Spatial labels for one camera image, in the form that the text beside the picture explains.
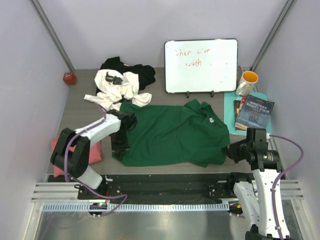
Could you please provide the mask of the Nineteen Eighty-Four book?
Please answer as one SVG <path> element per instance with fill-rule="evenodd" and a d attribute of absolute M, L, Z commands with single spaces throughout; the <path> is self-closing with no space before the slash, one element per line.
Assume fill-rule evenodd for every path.
<path fill-rule="evenodd" d="M 247 128 L 266 129 L 274 105 L 272 101 L 248 95 L 237 115 L 235 127 L 244 131 Z"/>

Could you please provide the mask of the white t-shirt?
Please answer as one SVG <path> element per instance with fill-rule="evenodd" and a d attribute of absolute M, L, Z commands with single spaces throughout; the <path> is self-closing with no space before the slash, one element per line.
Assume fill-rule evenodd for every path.
<path fill-rule="evenodd" d="M 139 93 L 139 75 L 133 72 L 120 73 L 116 70 L 98 70 L 94 83 L 98 93 L 86 94 L 84 100 L 96 103 L 105 110 L 120 110 L 122 100 L 128 100 L 132 104 L 143 107 L 152 100 L 152 94 Z"/>

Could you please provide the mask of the green t-shirt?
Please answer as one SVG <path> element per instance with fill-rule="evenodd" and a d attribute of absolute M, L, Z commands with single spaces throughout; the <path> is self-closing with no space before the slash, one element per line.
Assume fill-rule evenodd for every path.
<path fill-rule="evenodd" d="M 136 126 L 127 132 L 130 150 L 122 161 L 128 167 L 192 163 L 206 168 L 223 165 L 223 148 L 230 144 L 227 125 L 211 105 L 193 99 L 185 105 L 137 106 L 123 103 L 121 112 L 133 112 Z"/>

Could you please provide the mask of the white mug orange inside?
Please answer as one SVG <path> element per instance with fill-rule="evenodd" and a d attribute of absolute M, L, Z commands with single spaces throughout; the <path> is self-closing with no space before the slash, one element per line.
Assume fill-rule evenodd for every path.
<path fill-rule="evenodd" d="M 259 80 L 259 76 L 253 71 L 244 71 L 239 80 L 236 94 L 238 96 L 247 96 L 251 93 Z"/>

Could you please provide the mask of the white dry-erase board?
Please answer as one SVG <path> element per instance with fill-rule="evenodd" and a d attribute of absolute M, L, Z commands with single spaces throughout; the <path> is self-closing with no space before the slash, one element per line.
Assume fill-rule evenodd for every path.
<path fill-rule="evenodd" d="M 167 93 L 219 93 L 236 90 L 238 40 L 170 40 L 164 44 Z"/>

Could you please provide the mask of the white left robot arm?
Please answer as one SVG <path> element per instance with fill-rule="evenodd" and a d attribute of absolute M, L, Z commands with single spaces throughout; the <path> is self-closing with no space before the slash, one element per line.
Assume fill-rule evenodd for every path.
<path fill-rule="evenodd" d="M 130 149 L 127 132 L 137 124 L 133 112 L 110 110 L 99 120 L 72 130 L 65 128 L 61 131 L 52 152 L 50 162 L 63 170 L 66 177 L 72 177 L 89 187 L 89 194 L 100 200 L 107 192 L 102 176 L 89 166 L 91 147 L 109 136 L 111 150 L 120 160 Z"/>

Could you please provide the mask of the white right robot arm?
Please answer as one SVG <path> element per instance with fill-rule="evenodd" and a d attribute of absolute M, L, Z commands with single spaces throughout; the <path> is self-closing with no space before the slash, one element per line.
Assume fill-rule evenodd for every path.
<path fill-rule="evenodd" d="M 280 179 L 280 155 L 270 150 L 264 128 L 247 128 L 246 138 L 224 147 L 226 155 L 238 163 L 249 163 L 253 179 L 242 172 L 232 172 L 226 183 L 226 193 L 238 198 L 249 229 L 247 240 L 289 240 Z"/>

